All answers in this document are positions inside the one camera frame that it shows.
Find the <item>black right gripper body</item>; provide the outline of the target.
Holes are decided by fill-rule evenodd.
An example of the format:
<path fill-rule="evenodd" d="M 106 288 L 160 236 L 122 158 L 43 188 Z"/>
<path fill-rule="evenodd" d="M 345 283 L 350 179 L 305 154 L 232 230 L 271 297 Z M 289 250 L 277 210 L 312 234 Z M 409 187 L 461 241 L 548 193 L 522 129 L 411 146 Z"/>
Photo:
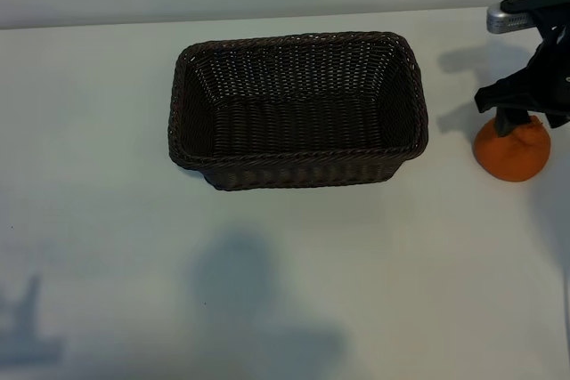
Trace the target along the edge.
<path fill-rule="evenodd" d="M 569 115 L 569 30 L 560 25 L 545 34 L 533 57 L 517 72 L 480 88 L 477 109 L 508 117 L 539 112 L 554 117 Z"/>

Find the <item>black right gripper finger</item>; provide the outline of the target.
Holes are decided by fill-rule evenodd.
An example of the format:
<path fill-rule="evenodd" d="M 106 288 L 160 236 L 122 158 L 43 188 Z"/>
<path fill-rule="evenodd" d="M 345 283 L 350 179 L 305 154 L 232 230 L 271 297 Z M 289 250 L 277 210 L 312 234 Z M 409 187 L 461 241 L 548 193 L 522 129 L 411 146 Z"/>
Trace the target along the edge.
<path fill-rule="evenodd" d="M 531 118 L 526 110 L 496 109 L 496 133 L 501 138 L 510 135 L 519 126 L 530 123 Z"/>
<path fill-rule="evenodd" d="M 568 111 L 549 112 L 545 116 L 551 129 L 559 128 L 570 122 Z"/>

